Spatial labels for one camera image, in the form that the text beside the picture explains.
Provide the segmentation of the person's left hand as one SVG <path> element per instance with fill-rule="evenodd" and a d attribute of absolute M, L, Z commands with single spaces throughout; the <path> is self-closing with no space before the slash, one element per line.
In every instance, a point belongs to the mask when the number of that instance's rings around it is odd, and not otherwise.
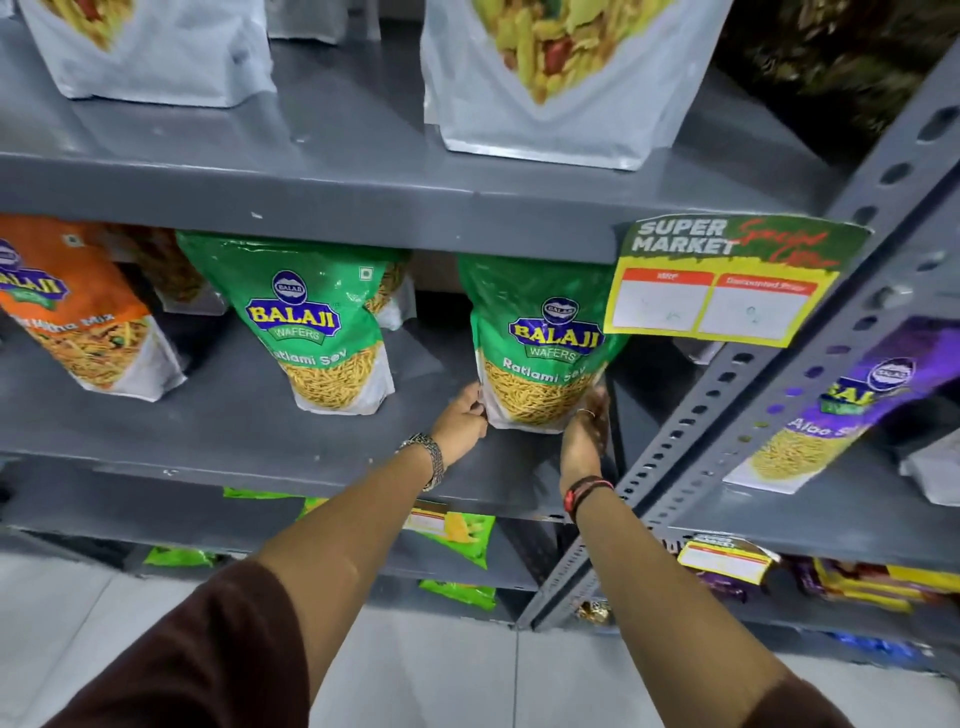
<path fill-rule="evenodd" d="M 459 441 L 459 399 L 457 394 L 435 421 L 429 436 L 438 446 L 442 466 L 445 470 L 453 466 L 469 453 L 477 443 Z"/>

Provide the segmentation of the person's right hand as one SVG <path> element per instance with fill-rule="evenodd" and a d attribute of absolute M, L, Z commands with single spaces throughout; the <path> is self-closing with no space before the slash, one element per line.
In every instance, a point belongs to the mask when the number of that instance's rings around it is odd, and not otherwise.
<path fill-rule="evenodd" d="M 596 453 L 593 445 L 583 443 L 578 437 L 576 411 L 571 416 L 561 439 L 558 488 L 562 496 L 577 480 L 586 476 L 600 477 L 602 472 L 604 454 Z"/>

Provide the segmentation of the person's right forearm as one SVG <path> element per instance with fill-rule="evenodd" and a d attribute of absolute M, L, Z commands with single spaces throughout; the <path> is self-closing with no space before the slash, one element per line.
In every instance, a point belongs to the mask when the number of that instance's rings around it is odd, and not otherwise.
<path fill-rule="evenodd" d="M 665 728 L 739 728 L 787 667 L 671 556 L 615 491 L 577 527 Z"/>

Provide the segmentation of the person's left forearm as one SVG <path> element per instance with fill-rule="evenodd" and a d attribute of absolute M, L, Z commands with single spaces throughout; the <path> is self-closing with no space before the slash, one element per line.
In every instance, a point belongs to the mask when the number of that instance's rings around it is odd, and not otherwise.
<path fill-rule="evenodd" d="M 314 702 L 415 501 L 434 478 L 428 447 L 413 443 L 254 555 L 286 591 Z"/>

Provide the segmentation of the clear-backed snack packet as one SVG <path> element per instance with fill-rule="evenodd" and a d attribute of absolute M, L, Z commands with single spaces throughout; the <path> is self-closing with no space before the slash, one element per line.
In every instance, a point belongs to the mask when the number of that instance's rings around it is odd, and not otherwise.
<path fill-rule="evenodd" d="M 395 332 L 417 317 L 416 290 L 409 273 L 409 259 L 391 261 L 372 298 L 365 303 L 382 330 Z"/>
<path fill-rule="evenodd" d="M 172 228 L 114 223 L 104 228 L 139 266 L 165 312 L 208 317 L 227 313 L 227 303 L 184 254 Z"/>

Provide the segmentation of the purple snack packet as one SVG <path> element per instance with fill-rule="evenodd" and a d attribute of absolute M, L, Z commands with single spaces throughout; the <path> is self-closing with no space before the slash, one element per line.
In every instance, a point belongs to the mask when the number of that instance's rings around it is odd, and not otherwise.
<path fill-rule="evenodd" d="M 723 481 L 795 494 L 884 416 L 958 377 L 960 319 L 909 318 Z"/>

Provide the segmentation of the grey metal shelf rack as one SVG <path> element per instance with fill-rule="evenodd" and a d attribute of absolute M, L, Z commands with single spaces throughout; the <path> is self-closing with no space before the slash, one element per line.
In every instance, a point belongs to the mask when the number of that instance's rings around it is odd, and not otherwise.
<path fill-rule="evenodd" d="M 721 500 L 724 448 L 760 442 L 775 397 L 801 405 L 893 324 L 887 285 L 947 285 L 923 236 L 960 195 L 960 37 L 849 176 L 826 164 L 732 81 L 709 71 L 676 145 L 637 172 L 447 151 L 423 123 L 414 30 L 380 48 L 275 53 L 276 94 L 230 110 L 69 101 L 20 20 L 0 21 L 0 212 L 63 213 L 136 224 L 302 240 L 377 242 L 420 252 L 527 254 L 609 263 L 618 225 L 695 210 L 808 213 L 875 229 L 867 262 L 828 294 L 782 354 L 729 346 L 707 366 L 655 340 L 613 367 L 619 490 L 671 550 Z M 166 544 L 236 556 L 292 521 L 294 501 L 235 502 L 224 486 L 329 497 L 472 375 L 466 308 L 427 297 L 389 333 L 396 394 L 353 423 L 281 403 L 283 383 L 239 322 L 176 321 L 198 356 L 188 382 L 156 404 L 82 391 L 26 333 L 0 320 L 0 531 L 40 554 L 130 574 Z"/>
<path fill-rule="evenodd" d="M 722 484 L 719 465 L 684 472 L 643 513 L 654 535 L 675 550 L 698 533 L 746 540 L 781 556 L 906 567 L 960 567 L 960 508 L 922 504 L 895 471 L 882 437 L 870 434 L 797 494 Z M 805 594 L 786 565 L 774 566 L 746 602 L 722 603 L 776 652 L 885 669 L 940 674 L 960 685 L 960 606 L 920 606 L 896 613 Z M 910 643 L 919 662 L 873 659 L 824 635 L 846 632 Z"/>

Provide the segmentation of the yellow and purple snack packets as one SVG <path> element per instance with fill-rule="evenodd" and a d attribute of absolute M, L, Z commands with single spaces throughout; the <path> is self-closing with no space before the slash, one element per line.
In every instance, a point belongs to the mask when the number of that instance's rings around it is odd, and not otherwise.
<path fill-rule="evenodd" d="M 894 564 L 786 556 L 798 588 L 824 601 L 910 614 L 921 606 L 960 606 L 960 574 Z"/>

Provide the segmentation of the white snack packet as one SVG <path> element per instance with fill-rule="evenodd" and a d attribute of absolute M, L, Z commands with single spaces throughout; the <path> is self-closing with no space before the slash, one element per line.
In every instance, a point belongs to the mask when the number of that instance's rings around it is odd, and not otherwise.
<path fill-rule="evenodd" d="M 16 0 L 54 84 L 211 109 L 275 93 L 264 0 Z"/>
<path fill-rule="evenodd" d="M 425 120 L 449 151 L 636 171 L 670 147 L 734 0 L 425 0 Z"/>

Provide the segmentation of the white packet corner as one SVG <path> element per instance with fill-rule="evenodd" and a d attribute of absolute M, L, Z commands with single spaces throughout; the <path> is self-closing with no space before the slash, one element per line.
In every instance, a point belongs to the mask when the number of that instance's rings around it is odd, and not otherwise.
<path fill-rule="evenodd" d="M 898 473 L 930 504 L 960 508 L 960 428 L 901 459 Z"/>

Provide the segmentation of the brown sleeve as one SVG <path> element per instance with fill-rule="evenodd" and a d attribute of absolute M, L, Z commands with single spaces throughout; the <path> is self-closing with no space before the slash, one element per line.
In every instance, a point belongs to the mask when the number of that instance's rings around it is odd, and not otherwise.
<path fill-rule="evenodd" d="M 855 728 L 814 685 L 790 672 L 771 687 L 739 728 Z"/>
<path fill-rule="evenodd" d="M 263 565 L 217 572 L 42 728 L 308 728 L 293 603 Z"/>

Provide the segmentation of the blue snack packet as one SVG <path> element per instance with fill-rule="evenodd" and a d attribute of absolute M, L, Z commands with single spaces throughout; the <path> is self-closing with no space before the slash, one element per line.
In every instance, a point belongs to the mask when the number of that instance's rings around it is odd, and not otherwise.
<path fill-rule="evenodd" d="M 923 650 L 910 642 L 865 637 L 846 632 L 824 632 L 823 635 L 847 648 L 868 654 L 872 659 L 907 664 L 918 663 L 927 656 Z"/>

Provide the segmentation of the brown left sleeve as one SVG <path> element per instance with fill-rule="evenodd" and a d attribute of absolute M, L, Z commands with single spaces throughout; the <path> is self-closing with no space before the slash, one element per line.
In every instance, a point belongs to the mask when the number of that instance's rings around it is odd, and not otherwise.
<path fill-rule="evenodd" d="M 308 728 L 293 603 L 263 565 L 217 572 L 42 728 Z"/>

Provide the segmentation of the orange snack packet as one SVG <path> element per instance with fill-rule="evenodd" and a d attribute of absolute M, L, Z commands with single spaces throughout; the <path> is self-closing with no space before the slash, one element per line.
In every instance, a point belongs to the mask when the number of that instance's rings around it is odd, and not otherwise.
<path fill-rule="evenodd" d="M 186 382 L 185 363 L 102 231 L 0 213 L 0 309 L 83 389 L 155 403 Z"/>

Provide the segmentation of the dark snack packets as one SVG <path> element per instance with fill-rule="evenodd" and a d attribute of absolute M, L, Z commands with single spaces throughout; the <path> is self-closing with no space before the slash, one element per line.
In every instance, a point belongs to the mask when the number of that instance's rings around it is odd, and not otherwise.
<path fill-rule="evenodd" d="M 714 64 L 830 164 L 859 164 L 960 37 L 960 0 L 734 0 Z"/>

